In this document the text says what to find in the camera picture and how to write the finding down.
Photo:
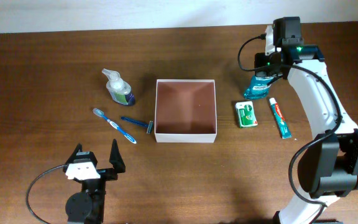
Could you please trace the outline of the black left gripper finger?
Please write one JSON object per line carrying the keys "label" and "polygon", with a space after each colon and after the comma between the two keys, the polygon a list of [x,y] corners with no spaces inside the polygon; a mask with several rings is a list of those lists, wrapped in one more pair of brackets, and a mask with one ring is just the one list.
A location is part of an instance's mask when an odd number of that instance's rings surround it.
{"label": "black left gripper finger", "polygon": [[69,156],[69,158],[67,159],[65,164],[71,164],[73,163],[73,161],[75,160],[76,155],[82,152],[82,145],[80,143],[78,143],[75,147],[75,150],[73,151],[73,153]]}
{"label": "black left gripper finger", "polygon": [[126,165],[125,165],[125,163],[121,157],[121,154],[119,152],[119,148],[118,148],[116,139],[113,139],[113,141],[112,141],[109,162],[112,164],[113,169],[115,170],[116,173],[125,173]]}

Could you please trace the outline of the teal mouthwash bottle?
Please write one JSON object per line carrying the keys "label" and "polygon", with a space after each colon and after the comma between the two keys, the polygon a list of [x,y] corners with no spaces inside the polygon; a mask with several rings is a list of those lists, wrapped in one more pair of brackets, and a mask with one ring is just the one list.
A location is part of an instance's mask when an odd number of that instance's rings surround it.
{"label": "teal mouthwash bottle", "polygon": [[273,77],[253,76],[248,88],[244,92],[244,98],[248,100],[258,100],[268,95]]}

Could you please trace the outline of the green white soap bar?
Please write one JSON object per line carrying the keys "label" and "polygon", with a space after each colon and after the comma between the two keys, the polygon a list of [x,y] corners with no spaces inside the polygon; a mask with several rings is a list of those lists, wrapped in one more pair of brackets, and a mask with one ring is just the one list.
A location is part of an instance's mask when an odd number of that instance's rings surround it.
{"label": "green white soap bar", "polygon": [[258,125],[255,117],[254,105],[251,101],[237,102],[235,104],[240,128],[251,128]]}

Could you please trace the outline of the toothpaste tube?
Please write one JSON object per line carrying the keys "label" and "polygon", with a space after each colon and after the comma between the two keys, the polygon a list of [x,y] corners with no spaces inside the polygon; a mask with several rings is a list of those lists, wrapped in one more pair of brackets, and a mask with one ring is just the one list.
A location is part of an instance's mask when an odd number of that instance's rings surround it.
{"label": "toothpaste tube", "polygon": [[269,98],[270,108],[272,109],[273,116],[275,117],[275,121],[277,123],[278,130],[280,132],[282,139],[289,139],[292,137],[287,122],[285,121],[279,105],[275,98]]}

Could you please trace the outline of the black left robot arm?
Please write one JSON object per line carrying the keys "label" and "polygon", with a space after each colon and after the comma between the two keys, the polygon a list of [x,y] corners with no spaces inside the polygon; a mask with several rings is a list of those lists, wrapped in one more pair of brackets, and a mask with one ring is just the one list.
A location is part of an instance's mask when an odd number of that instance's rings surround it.
{"label": "black left robot arm", "polygon": [[99,169],[97,163],[93,152],[83,151],[82,145],[77,144],[63,166],[67,179],[81,184],[81,191],[73,194],[66,202],[68,223],[102,223],[104,220],[106,182],[117,180],[118,175],[126,171],[115,139],[109,156],[112,167]]}

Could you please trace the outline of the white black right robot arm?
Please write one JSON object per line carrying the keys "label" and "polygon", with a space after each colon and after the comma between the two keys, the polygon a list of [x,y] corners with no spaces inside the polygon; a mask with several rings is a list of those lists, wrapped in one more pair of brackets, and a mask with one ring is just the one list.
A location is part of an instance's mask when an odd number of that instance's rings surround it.
{"label": "white black right robot arm", "polygon": [[256,54],[255,69],[288,80],[313,138],[290,161],[298,166],[300,185],[273,222],[315,223],[332,203],[358,190],[358,125],[338,99],[319,47],[304,43],[299,17],[275,19],[263,38],[265,52]]}

